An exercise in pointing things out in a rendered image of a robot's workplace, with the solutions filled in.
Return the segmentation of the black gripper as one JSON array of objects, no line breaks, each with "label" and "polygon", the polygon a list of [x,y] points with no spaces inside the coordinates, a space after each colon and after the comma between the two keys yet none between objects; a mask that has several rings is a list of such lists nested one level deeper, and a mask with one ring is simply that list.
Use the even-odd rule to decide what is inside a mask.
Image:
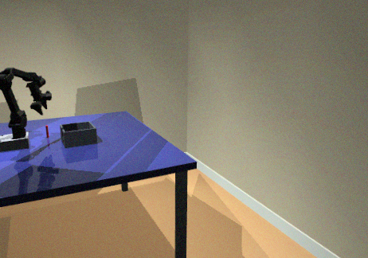
[{"label": "black gripper", "polygon": [[38,92],[34,92],[30,94],[31,96],[33,96],[33,103],[30,104],[30,108],[37,111],[39,114],[43,115],[41,106],[43,106],[44,109],[47,109],[47,103],[46,103],[46,100],[41,102],[41,97],[40,97],[41,92],[42,91],[38,91]]}]

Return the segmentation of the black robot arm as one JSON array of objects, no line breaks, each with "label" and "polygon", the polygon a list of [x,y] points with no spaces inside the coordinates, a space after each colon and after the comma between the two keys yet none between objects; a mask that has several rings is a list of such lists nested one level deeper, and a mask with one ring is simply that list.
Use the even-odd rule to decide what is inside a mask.
[{"label": "black robot arm", "polygon": [[[9,75],[8,75],[9,74]],[[31,82],[26,85],[29,88],[30,93],[40,91],[40,88],[45,84],[45,80],[42,76],[38,76],[35,72],[25,72],[20,69],[6,68],[3,72],[0,72],[0,89],[6,98],[6,101],[10,109],[10,121],[9,127],[12,127],[12,139],[25,138],[25,128],[27,126],[27,115],[24,110],[20,110],[18,102],[11,90],[12,79],[14,76],[21,77],[26,82]],[[44,100],[51,100],[52,93],[47,90],[45,93],[40,94],[41,102]],[[15,125],[20,124],[20,125]]]}]

